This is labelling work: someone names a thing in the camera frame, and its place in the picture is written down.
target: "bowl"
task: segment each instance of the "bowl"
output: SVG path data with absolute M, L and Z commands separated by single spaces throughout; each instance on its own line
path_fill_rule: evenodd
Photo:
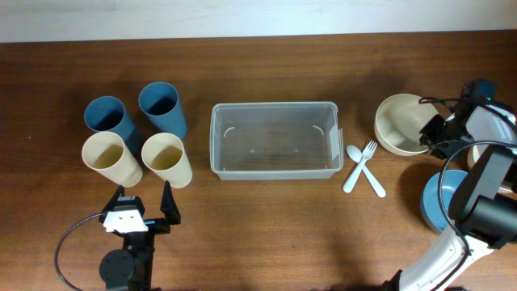
M 470 148 L 469 154 L 467 155 L 467 164 L 469 165 L 469 170 L 474 167 L 474 164 L 477 162 L 479 157 L 481 157 L 481 154 L 479 151 L 480 150 L 479 150 L 479 147 L 477 147 L 477 145 L 474 145 L 473 147 Z M 507 181 L 502 181 L 502 185 L 501 185 L 501 187 L 499 187 L 498 193 L 501 193 L 501 194 L 512 193 L 510 183 L 508 183 Z
M 411 156 L 428 150 L 420 145 L 420 130 L 438 111 L 432 104 L 418 104 L 419 100 L 417 95 L 397 94 L 377 108 L 375 135 L 389 152 Z
M 446 170 L 443 177 L 442 198 L 443 205 L 448 210 L 454 191 L 460 186 L 467 176 L 466 171 Z M 439 208 L 438 203 L 438 178 L 439 173 L 433 175 L 427 181 L 426 187 L 420 199 L 420 212 L 427 225 L 437 233 L 441 233 L 447 226 L 447 221 Z

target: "spoon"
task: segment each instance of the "spoon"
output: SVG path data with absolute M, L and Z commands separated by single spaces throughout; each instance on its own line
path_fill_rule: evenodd
M 361 157 L 363 156 L 361 150 L 355 145 L 347 145 L 347 154 L 354 162 L 359 162 L 361 160 Z M 385 189 L 380 185 L 379 181 L 377 181 L 377 179 L 373 176 L 373 174 L 366 166 L 364 166 L 363 172 L 366 175 L 366 178 L 368 178 L 370 184 L 372 185 L 373 190 L 375 190 L 375 193 L 379 197 L 385 197 Z

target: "white wall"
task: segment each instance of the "white wall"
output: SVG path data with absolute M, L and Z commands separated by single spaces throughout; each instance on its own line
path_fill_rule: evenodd
M 517 0 L 0 0 L 0 42 L 517 28 Z

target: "cup rim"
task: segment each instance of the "cup rim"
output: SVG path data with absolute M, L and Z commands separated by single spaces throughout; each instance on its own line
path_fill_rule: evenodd
M 174 104 L 174 106 L 168 111 L 168 112 L 165 112 L 163 114 L 153 114 L 153 113 L 149 113 L 147 110 L 145 110 L 144 108 L 142 108 L 142 104 L 141 104 L 141 100 L 142 100 L 142 93 L 144 92 L 145 89 L 147 89 L 147 87 L 149 86 L 152 86 L 152 85 L 156 85 L 156 84 L 166 84 L 167 86 L 170 86 L 174 92 L 176 93 L 176 96 L 178 97 L 178 99 L 176 100 L 176 103 Z M 179 93 L 178 93 L 178 90 L 176 90 L 176 87 L 172 86 L 172 84 L 170 84 L 169 82 L 164 82 L 164 81 L 156 81 L 156 82 L 152 82 L 150 84 L 147 84 L 145 85 L 145 87 L 142 89 L 142 91 L 140 91 L 140 94 L 138 95 L 138 107 L 140 108 L 140 110 L 142 110 L 145 114 L 147 115 L 151 115 L 151 116 L 164 116 L 165 114 L 173 111 L 176 106 L 178 105 L 179 103 Z
M 179 157 L 178 162 L 175 163 L 172 167 L 167 168 L 165 170 L 156 170 L 153 167 L 151 167 L 150 165 L 148 165 L 147 162 L 145 161 L 145 158 L 144 158 L 144 148 L 145 148 L 145 145 L 147 145 L 147 143 L 151 139 L 156 138 L 157 136 L 161 136 L 161 135 L 170 135 L 170 136 L 176 138 L 179 141 L 179 143 L 181 145 L 181 157 Z M 176 136 L 175 134 L 172 134 L 172 133 L 156 133 L 156 134 L 154 134 L 152 137 L 148 138 L 147 141 L 144 142 L 144 145 L 142 146 L 142 151 L 141 151 L 141 154 L 140 154 L 140 156 L 142 157 L 142 162 L 144 162 L 144 165 L 146 167 L 148 167 L 150 170 L 155 171 L 155 172 L 164 172 L 164 171 L 168 171 L 170 169 L 174 169 L 174 167 L 178 166 L 179 162 L 183 159 L 184 155 L 185 155 L 185 145 L 183 144 L 183 141 L 181 140 L 181 138 L 179 138 L 178 136 Z
M 113 165 L 109 166 L 109 167 L 105 167 L 105 168 L 96 168 L 96 167 L 92 167 L 90 166 L 85 160 L 84 160 L 84 148 L 86 146 L 86 143 L 91 139 L 93 138 L 94 136 L 96 135 L 101 135 L 101 134 L 107 134 L 107 135 L 115 135 L 116 137 L 118 137 L 118 140 L 122 143 L 122 154 L 120 154 L 120 157 L 119 159 L 113 163 Z M 102 131 L 102 132 L 97 132 L 97 133 L 94 133 L 92 134 L 90 137 L 88 137 L 88 139 L 86 139 L 86 141 L 84 142 L 84 144 L 82 144 L 82 150 L 81 150 L 81 158 L 82 158 L 82 162 L 84 162 L 85 165 L 87 165 L 90 169 L 94 170 L 94 171 L 105 171 L 105 170 L 108 170 L 114 166 L 116 166 L 116 164 L 118 164 L 120 162 L 120 160 L 122 159 L 122 157 L 124 156 L 125 154 L 125 151 L 126 151 L 126 146 L 124 144 L 124 140 L 122 139 L 122 137 L 120 137 L 120 135 L 116 134 L 116 133 L 113 133 L 113 132 L 110 132 L 110 131 Z
M 118 101 L 120 103 L 120 105 L 122 105 L 122 118 L 120 119 L 119 123 L 117 123 L 115 126 L 113 126 L 112 128 L 110 129 L 106 129 L 106 130 L 98 130 L 98 129 L 94 129 L 92 128 L 88 122 L 86 121 L 86 112 L 88 111 L 88 108 L 90 107 L 91 104 L 93 104 L 94 102 L 98 102 L 100 99 L 105 99 L 105 98 L 108 98 L 108 99 L 115 99 L 116 101 Z M 124 103 L 122 101 L 120 101 L 120 99 L 116 98 L 115 96 L 109 96 L 109 95 L 106 95 L 106 96 L 100 96 L 100 97 L 97 97 L 93 100 L 91 100 L 91 102 L 88 103 L 88 105 L 86 106 L 86 109 L 84 111 L 84 123 L 86 124 L 86 126 L 93 130 L 94 132 L 96 133 L 101 133 L 101 132 L 105 132 L 105 131 L 110 131 L 110 130 L 113 130 L 114 128 L 116 128 L 117 126 L 120 125 L 120 123 L 122 123 L 122 120 L 124 119 L 124 117 L 126 116 L 126 107 L 124 106 Z
M 388 139 L 386 139 L 386 137 L 382 134 L 382 132 L 379 130 L 379 127 L 377 126 L 377 119 L 379 117 L 379 109 L 382 107 L 382 105 L 384 103 L 386 103 L 388 100 L 390 100 L 392 97 L 395 97 L 395 96 L 398 96 L 398 95 L 410 95 L 410 96 L 414 96 L 414 97 L 417 97 L 418 99 L 421 99 L 422 97 L 418 96 L 418 95 L 415 95 L 415 94 L 411 94 L 411 93 L 398 93 L 398 94 L 395 94 L 395 95 L 391 95 L 389 96 L 388 98 L 386 98 L 384 101 L 382 101 L 379 105 L 379 107 L 377 108 L 376 110 L 376 113 L 375 113 L 375 128 L 377 129 L 377 132 L 379 133 L 380 137 L 382 137 L 382 140 L 384 142 L 386 142 L 389 146 L 393 147 L 395 150 L 399 150 L 401 151 L 402 153 L 406 153 L 406 154 L 410 154 L 410 155 L 416 155 L 416 154 L 423 154 L 425 152 L 427 152 L 428 150 L 419 150 L 419 151 L 408 151 L 408 150 L 403 150 L 403 149 L 400 149 L 398 147 L 396 147 L 395 145 L 392 145 L 391 142 L 388 141 Z M 425 105 L 430 105 L 432 106 L 435 110 L 436 108 L 431 105 L 431 104 L 422 104 L 423 106 Z

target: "blue cup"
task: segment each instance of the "blue cup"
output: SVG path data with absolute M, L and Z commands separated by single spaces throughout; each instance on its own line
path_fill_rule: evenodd
M 187 123 L 178 92 L 168 82 L 147 85 L 138 97 L 138 105 L 160 131 L 182 139 L 187 134 Z
M 84 111 L 84 121 L 94 132 L 110 131 L 118 134 L 133 155 L 140 153 L 144 137 L 137 130 L 120 100 L 111 96 L 98 97 Z

